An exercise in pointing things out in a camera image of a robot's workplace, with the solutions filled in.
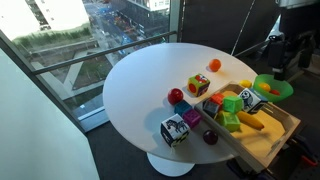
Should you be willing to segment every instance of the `white wall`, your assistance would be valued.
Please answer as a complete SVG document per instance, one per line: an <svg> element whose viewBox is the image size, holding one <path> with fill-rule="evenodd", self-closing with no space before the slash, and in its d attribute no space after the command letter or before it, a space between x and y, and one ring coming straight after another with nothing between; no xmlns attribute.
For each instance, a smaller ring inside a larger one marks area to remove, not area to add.
<svg viewBox="0 0 320 180"><path fill-rule="evenodd" d="M1 49L0 179L99 179L87 138Z"/></svg>

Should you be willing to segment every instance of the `banana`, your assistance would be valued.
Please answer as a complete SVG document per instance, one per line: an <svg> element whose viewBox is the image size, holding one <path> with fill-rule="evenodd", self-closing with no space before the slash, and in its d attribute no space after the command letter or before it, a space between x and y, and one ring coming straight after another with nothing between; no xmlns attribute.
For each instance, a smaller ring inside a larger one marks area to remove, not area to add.
<svg viewBox="0 0 320 180"><path fill-rule="evenodd" d="M248 114L244 111L239 111L237 113L237 116L240 120L240 122L254 128L257 130L261 130L264 128L264 125L255 117L253 117L251 114Z"/></svg>

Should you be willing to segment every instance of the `toy block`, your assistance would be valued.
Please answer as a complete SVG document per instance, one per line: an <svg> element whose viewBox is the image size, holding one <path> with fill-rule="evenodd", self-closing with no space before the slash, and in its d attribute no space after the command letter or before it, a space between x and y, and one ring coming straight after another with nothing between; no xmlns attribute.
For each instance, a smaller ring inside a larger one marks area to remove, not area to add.
<svg viewBox="0 0 320 180"><path fill-rule="evenodd" d="M218 122L230 132L234 132L240 128L240 121L236 114L220 111L218 114Z"/></svg>
<svg viewBox="0 0 320 180"><path fill-rule="evenodd" d="M182 116L184 122L186 122L189 127L192 129L196 125L198 125L202 119L201 115L194 109L190 109L189 111L185 112Z"/></svg>
<svg viewBox="0 0 320 180"><path fill-rule="evenodd" d="M219 112L220 106L210 100L204 101L203 111L206 112L213 119L216 118Z"/></svg>
<svg viewBox="0 0 320 180"><path fill-rule="evenodd" d="M174 105L174 113L183 116L185 112L192 109L192 106L185 100L181 100L177 104Z"/></svg>
<svg viewBox="0 0 320 180"><path fill-rule="evenodd" d="M237 96L227 96L223 98L223 110L231 113L237 113L242 110L243 100Z"/></svg>
<svg viewBox="0 0 320 180"><path fill-rule="evenodd" d="M219 110L222 108L224 95L221 93L216 93L210 97L210 101L219 105Z"/></svg>
<svg viewBox="0 0 320 180"><path fill-rule="evenodd" d="M264 96L260 95L252 88L245 88L238 97L243 99L242 110L249 114L257 113L266 103L268 103L268 100Z"/></svg>
<svg viewBox="0 0 320 180"><path fill-rule="evenodd" d="M164 120L160 127L161 135L170 147L175 147L185 140L189 130L188 124L178 114Z"/></svg>
<svg viewBox="0 0 320 180"><path fill-rule="evenodd" d="M198 97L207 92L210 85L210 80L202 74L192 76L188 80L188 91L194 96Z"/></svg>

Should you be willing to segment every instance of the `wooden box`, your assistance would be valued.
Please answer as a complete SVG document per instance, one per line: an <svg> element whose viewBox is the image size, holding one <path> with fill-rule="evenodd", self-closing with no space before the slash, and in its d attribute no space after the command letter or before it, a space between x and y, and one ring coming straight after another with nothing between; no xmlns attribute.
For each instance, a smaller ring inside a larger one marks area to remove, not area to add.
<svg viewBox="0 0 320 180"><path fill-rule="evenodd" d="M237 83L230 82L215 93L236 96L243 89ZM212 130L216 131L220 138L225 139L256 172L260 172L270 165L300 123L299 119L277 106L267 103L257 114L253 115L264 124L261 131L241 123L238 131L230 133L202 110L206 100L196 104L195 110L202 115Z"/></svg>

